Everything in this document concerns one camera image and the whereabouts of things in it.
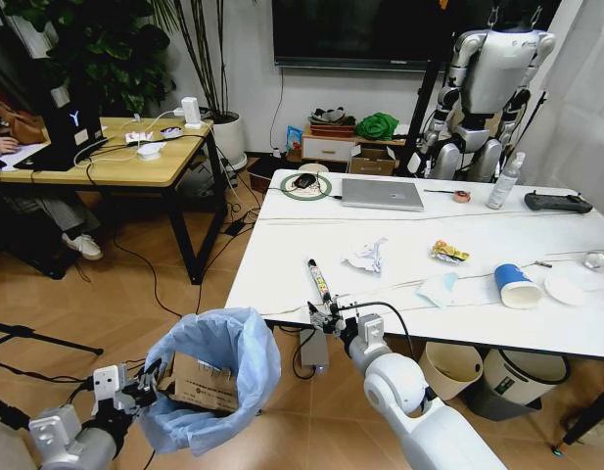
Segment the game controller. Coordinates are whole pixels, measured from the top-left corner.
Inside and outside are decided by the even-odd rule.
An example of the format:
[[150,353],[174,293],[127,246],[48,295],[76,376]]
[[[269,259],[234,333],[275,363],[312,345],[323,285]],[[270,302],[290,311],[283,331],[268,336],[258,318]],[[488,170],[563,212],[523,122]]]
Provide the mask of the game controller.
[[550,209],[553,211],[571,211],[577,213],[587,213],[593,209],[593,206],[585,199],[577,195],[553,196],[548,194],[537,194],[536,191],[528,193],[524,201],[533,211]]

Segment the trash bin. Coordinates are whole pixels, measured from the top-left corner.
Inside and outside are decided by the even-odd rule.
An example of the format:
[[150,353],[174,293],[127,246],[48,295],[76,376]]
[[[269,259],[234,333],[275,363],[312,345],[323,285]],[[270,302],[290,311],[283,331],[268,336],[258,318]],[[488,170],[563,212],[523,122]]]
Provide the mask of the trash bin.
[[516,418],[534,411],[540,411],[543,408],[540,399],[535,399],[526,405],[503,399],[490,389],[486,380],[473,384],[465,391],[463,396],[467,401],[467,407],[474,414],[491,421]]
[[450,400],[480,379],[482,358],[470,346],[427,343],[419,359],[428,385],[441,400]]
[[149,351],[147,368],[159,357],[161,370],[175,352],[198,357],[236,376],[239,408],[220,417],[190,409],[157,393],[140,424],[157,453],[190,447],[198,456],[243,431],[267,402],[280,380],[280,353],[273,334],[253,308],[211,310],[178,321]]
[[566,357],[533,352],[490,350],[485,359],[485,380],[505,400],[528,404],[567,380],[571,366]]

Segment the wooden table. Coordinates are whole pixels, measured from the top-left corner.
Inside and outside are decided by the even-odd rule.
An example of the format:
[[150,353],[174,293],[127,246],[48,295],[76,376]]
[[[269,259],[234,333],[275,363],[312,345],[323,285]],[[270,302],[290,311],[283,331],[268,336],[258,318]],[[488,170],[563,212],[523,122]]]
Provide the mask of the wooden table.
[[[124,144],[126,132],[143,130],[152,123],[152,119],[128,123],[129,119],[125,117],[103,117],[101,121],[102,125],[107,127],[104,135],[109,137],[109,141],[93,154],[94,164],[90,166],[88,174],[85,167],[76,166],[68,171],[35,171],[33,175],[31,170],[2,171],[0,184],[24,189],[29,189],[29,184],[42,184],[70,188],[74,191],[92,190],[107,198],[111,197],[111,191],[158,194],[164,200],[164,207],[189,279],[192,284],[201,284],[214,239],[227,214],[224,180],[212,133],[212,122],[206,121],[201,129],[194,130],[184,128],[183,119],[159,119],[150,129],[154,131],[154,139],[161,139],[160,130],[171,126],[182,127],[183,136],[168,141],[162,150],[161,158],[143,162],[136,157],[136,149],[133,147],[102,153],[113,146]],[[214,218],[202,246],[195,255],[175,188],[204,144],[208,149],[214,179]]]

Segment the tiled floor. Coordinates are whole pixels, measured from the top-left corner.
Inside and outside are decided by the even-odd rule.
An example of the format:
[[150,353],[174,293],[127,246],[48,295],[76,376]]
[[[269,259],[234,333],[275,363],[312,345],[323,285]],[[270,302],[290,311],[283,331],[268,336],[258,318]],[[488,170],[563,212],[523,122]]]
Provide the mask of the tiled floor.
[[[243,186],[237,191],[247,209],[256,205]],[[228,200],[234,201],[232,194]],[[87,201],[95,205],[97,200],[90,197]],[[181,313],[195,311],[199,287],[188,283],[165,215],[154,201],[134,208],[130,205],[128,213],[119,242],[155,265],[160,297],[166,305]],[[189,211],[187,217],[197,245],[208,216]],[[232,241],[210,268],[200,311],[225,304],[250,235]],[[218,237],[215,254],[228,239]],[[100,240],[105,257],[80,262],[91,283],[84,282],[74,268],[62,281],[52,281],[0,254],[0,321],[23,323],[41,333],[103,347],[106,353],[95,360],[90,354],[15,340],[0,346],[1,361],[49,375],[84,377],[96,367],[143,357],[173,325],[175,318],[154,300],[148,267],[114,249],[109,233],[102,234]],[[282,379],[264,413],[242,434],[199,458],[187,450],[157,455],[150,469],[409,468],[392,431],[366,403],[362,379],[340,343],[329,340],[329,369],[304,382],[291,371],[297,338],[276,331],[276,341],[282,354]],[[392,345],[400,348],[399,342]],[[562,459],[552,456],[548,447],[562,434],[560,419],[590,403],[604,388],[604,362],[575,360],[573,366],[571,380],[545,397],[543,411],[527,417],[495,423],[473,415],[460,399],[452,400],[451,405],[467,417],[511,469],[601,470],[604,447],[576,445]],[[31,415],[64,402],[72,389],[0,369],[0,397]],[[90,412],[90,394],[80,394],[75,405],[85,418]],[[140,428],[133,426],[114,468],[140,470],[150,453]]]

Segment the blue paper cup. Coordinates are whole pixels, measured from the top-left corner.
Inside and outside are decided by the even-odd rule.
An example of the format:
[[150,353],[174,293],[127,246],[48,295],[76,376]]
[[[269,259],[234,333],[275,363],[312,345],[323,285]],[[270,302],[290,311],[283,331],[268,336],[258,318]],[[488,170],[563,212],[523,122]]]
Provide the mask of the blue paper cup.
[[534,308],[543,294],[516,264],[498,266],[495,282],[501,301],[511,308]]

